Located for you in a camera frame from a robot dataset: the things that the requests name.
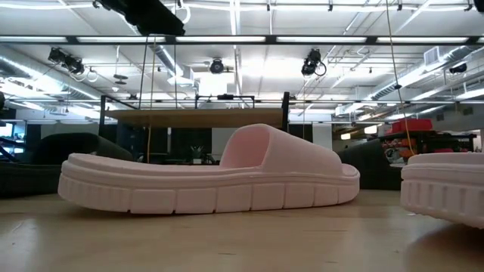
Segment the wooden table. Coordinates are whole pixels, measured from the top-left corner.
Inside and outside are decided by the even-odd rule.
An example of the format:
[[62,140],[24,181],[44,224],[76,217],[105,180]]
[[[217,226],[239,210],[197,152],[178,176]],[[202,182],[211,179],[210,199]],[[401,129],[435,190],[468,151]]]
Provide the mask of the wooden table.
[[58,196],[0,200],[0,271],[484,271],[484,231],[413,215],[399,193],[346,205],[136,216]]

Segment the black chair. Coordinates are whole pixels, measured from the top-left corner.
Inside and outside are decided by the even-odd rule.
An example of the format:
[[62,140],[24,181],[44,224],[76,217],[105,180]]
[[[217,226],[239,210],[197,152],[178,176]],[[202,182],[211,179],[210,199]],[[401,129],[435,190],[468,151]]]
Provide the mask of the black chair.
[[338,156],[342,163],[358,169],[361,189],[400,190],[402,169],[390,166],[380,140],[347,148],[340,151]]
[[62,162],[71,153],[133,160],[130,152],[95,134],[53,134],[41,140],[29,162],[0,162],[0,198],[56,193]]

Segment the slide sandal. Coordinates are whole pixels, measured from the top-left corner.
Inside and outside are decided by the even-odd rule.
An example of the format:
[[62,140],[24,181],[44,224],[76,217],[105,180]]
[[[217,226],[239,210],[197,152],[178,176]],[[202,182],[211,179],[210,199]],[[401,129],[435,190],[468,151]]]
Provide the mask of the slide sandal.
[[113,212],[196,214],[291,209],[348,202],[359,172],[335,152],[268,125],[239,128],[220,166],[149,165],[72,154],[58,193]]
[[484,153],[413,156],[402,178],[408,211],[484,228]]

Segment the white foam sole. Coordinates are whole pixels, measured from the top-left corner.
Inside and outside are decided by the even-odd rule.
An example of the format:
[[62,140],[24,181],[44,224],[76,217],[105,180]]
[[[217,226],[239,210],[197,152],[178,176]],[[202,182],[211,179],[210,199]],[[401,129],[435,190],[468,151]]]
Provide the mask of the white foam sole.
[[221,187],[143,189],[115,187],[60,176],[59,195],[79,206],[135,214],[200,214],[336,205],[356,197],[359,184],[305,182]]
[[483,185],[405,179],[400,200],[410,212],[484,228]]

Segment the ceiling light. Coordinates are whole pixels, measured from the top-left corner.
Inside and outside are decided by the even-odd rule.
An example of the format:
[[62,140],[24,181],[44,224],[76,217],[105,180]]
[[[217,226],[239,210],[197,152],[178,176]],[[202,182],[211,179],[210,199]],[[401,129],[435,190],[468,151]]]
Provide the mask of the ceiling light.
[[23,103],[10,102],[10,103],[21,107],[28,107],[29,109],[32,109],[32,110],[44,110],[43,107],[30,102],[23,102]]
[[426,114],[426,113],[431,113],[433,111],[436,111],[438,109],[442,109],[444,106],[438,106],[438,107],[433,107],[433,108],[429,108],[427,110],[423,110],[420,112],[420,114]]
[[[468,37],[392,37],[392,42],[400,43],[425,43],[425,42],[439,42],[439,43],[464,43],[467,42]],[[380,37],[377,42],[390,42],[390,37]]]
[[434,91],[426,91],[423,94],[419,94],[418,96],[412,98],[411,100],[422,100],[424,98],[431,97],[431,96],[433,96],[436,93],[438,93],[438,91],[436,91],[436,90],[434,90]]
[[363,116],[360,116],[360,117],[358,118],[358,120],[359,120],[359,121],[365,121],[365,120],[368,120],[368,119],[370,119],[370,118],[372,118],[372,117],[373,117],[373,115],[371,115],[371,114],[365,114],[365,115],[363,115]]
[[177,42],[265,42],[262,36],[186,36],[176,37]]
[[80,116],[85,116],[88,118],[93,118],[93,119],[99,119],[99,116],[100,116],[98,112],[95,112],[94,110],[88,110],[82,107],[70,107],[69,111],[71,113],[74,113]]
[[165,42],[165,37],[146,37],[143,36],[133,36],[133,37],[126,37],[126,36],[87,36],[87,37],[77,37],[79,42],[112,42],[112,43],[130,43],[130,42]]
[[387,119],[388,120],[398,120],[398,119],[404,119],[405,117],[409,117],[409,116],[413,116],[413,115],[414,115],[414,113],[406,113],[405,115],[403,113],[400,113],[400,114],[388,116]]
[[341,135],[341,140],[349,140],[349,139],[351,139],[350,133],[346,133],[346,134]]
[[304,37],[304,36],[280,36],[276,38],[277,42],[321,42],[321,43],[363,43],[366,37]]
[[378,128],[375,125],[365,128],[365,134],[376,134],[378,133]]
[[466,93],[458,95],[456,97],[456,99],[457,100],[464,100],[464,99],[469,99],[469,98],[473,98],[473,97],[478,97],[478,96],[481,96],[481,95],[484,95],[484,88],[478,89],[478,90],[475,90],[475,91],[468,91]]
[[60,36],[0,36],[0,42],[67,42]]

